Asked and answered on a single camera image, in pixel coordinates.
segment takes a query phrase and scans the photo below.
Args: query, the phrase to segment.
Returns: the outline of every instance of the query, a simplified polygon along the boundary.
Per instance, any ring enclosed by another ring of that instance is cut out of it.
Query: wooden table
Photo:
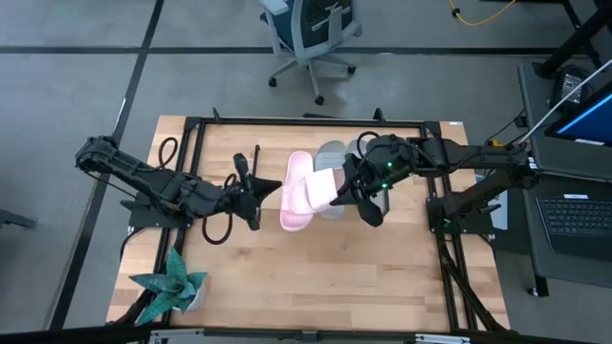
[[[184,122],[184,117],[160,117],[148,159],[151,165],[157,165],[162,140],[181,140]],[[467,144],[462,123],[441,122],[441,127],[444,138]],[[233,154],[242,152],[252,163],[254,146],[259,144],[257,176],[284,181],[292,152],[304,150],[314,155],[328,140],[348,144],[365,130],[419,136],[416,129],[207,125],[199,175],[221,184],[235,172]],[[471,170],[457,171],[450,180],[454,190],[475,183]],[[389,193],[391,210],[378,228],[368,226],[354,207],[347,206],[339,221],[316,216],[306,229],[287,232],[279,223],[280,189],[263,203],[259,231],[250,231],[246,223],[234,218],[229,240],[211,246],[202,237],[201,223],[194,223],[187,232],[183,255],[188,271],[208,272],[208,295],[202,309],[183,315],[174,312],[171,324],[448,331],[440,263],[435,238],[427,226],[426,179],[413,177],[394,186]],[[227,216],[209,218],[211,237],[221,237],[226,225]],[[128,276],[153,270],[160,232],[158,228],[145,229],[127,244],[108,320],[123,315],[142,292]],[[463,245],[471,286],[495,319],[508,327],[491,248],[475,235],[464,235]],[[466,327],[461,294],[456,286],[454,289],[460,324]]]

